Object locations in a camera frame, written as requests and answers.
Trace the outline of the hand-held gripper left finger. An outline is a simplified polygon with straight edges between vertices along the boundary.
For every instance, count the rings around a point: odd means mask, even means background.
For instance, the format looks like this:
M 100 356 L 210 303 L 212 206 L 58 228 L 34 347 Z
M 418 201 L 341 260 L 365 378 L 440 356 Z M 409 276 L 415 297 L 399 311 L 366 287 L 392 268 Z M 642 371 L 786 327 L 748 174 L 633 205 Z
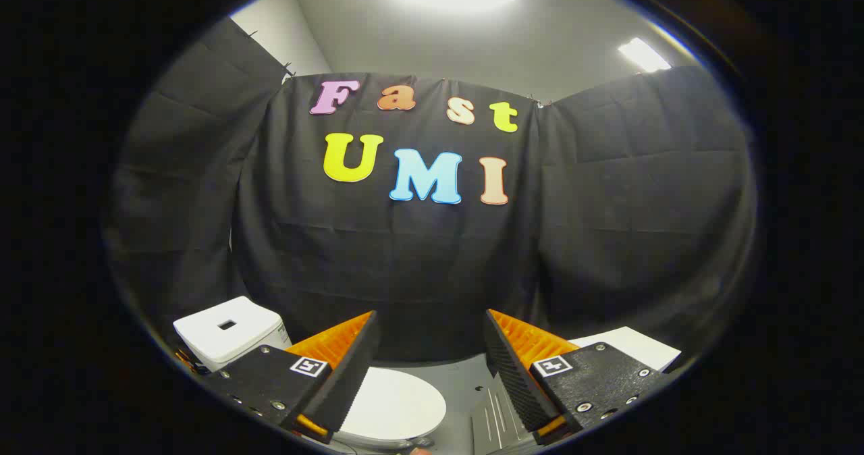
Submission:
M 376 310 L 289 348 L 262 345 L 202 383 L 273 425 L 327 445 L 342 429 L 379 349 Z

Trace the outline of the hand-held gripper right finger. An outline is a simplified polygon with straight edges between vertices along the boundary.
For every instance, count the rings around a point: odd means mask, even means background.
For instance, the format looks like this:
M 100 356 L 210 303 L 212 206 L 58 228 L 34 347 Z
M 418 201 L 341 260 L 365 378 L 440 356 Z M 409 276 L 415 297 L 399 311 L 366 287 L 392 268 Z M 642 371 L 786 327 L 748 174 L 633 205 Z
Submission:
M 487 368 L 541 446 L 624 414 L 678 357 L 629 327 L 570 341 L 493 309 L 485 311 L 483 337 Z

